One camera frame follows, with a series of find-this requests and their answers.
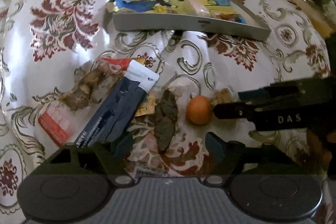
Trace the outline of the clear bag of nuts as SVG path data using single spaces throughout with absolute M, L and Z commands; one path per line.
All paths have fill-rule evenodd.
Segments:
M 83 110 L 92 103 L 101 102 L 122 79 L 133 60 L 141 65 L 146 63 L 143 57 L 99 58 L 89 73 L 81 78 L 70 91 L 60 96 L 59 102 L 66 105 L 71 111 Z

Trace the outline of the grey tray with frog drawing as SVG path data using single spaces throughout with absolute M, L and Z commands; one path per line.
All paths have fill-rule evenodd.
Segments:
M 239 0 L 110 0 L 118 31 L 181 30 L 265 41 L 268 24 Z

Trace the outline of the small red white packet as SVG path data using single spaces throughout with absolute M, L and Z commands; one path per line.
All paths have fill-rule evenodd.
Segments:
M 72 133 L 71 124 L 60 108 L 50 105 L 38 118 L 38 122 L 58 147 L 67 143 Z

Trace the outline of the orange rice cracker pack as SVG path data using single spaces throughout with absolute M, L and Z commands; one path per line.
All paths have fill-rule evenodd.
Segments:
M 200 0 L 185 0 L 185 12 L 188 15 L 210 17 L 209 10 L 201 3 Z

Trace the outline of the orange mandarin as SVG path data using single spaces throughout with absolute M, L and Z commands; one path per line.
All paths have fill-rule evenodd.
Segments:
M 213 115 L 210 101 L 205 96 L 195 96 L 189 100 L 186 108 L 186 119 L 196 125 L 209 123 Z

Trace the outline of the dark blue snack pouch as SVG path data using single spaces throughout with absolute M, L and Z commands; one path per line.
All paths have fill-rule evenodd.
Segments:
M 75 140 L 78 148 L 120 139 L 159 75 L 132 60 L 117 85 Z

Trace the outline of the floral white bedspread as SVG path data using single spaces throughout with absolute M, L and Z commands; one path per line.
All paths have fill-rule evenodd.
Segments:
M 1 223 L 22 223 L 17 202 L 21 181 L 57 150 L 39 117 L 49 105 L 89 73 L 102 57 L 142 57 L 159 74 L 153 93 L 172 91 L 179 122 L 170 148 L 158 152 L 153 118 L 135 118 L 135 143 L 126 170 L 171 176 L 208 172 L 208 131 L 257 146 L 245 120 L 212 120 L 195 127 L 185 119 L 193 96 L 212 97 L 282 81 L 327 77 L 324 40 L 290 0 L 246 0 L 245 6 L 270 26 L 268 40 L 194 31 L 114 29 L 105 9 L 109 0 L 1 0 Z

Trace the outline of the dark dried fruit packet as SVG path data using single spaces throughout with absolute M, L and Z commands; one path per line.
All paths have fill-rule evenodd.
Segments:
M 175 134 L 175 125 L 178 120 L 178 106 L 174 94 L 168 89 L 162 94 L 155 106 L 154 135 L 157 139 L 158 150 L 164 153 Z

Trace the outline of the blue cartoon snack packet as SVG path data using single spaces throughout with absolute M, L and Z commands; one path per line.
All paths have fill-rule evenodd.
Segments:
M 208 6 L 212 18 L 246 24 L 245 19 L 231 6 Z

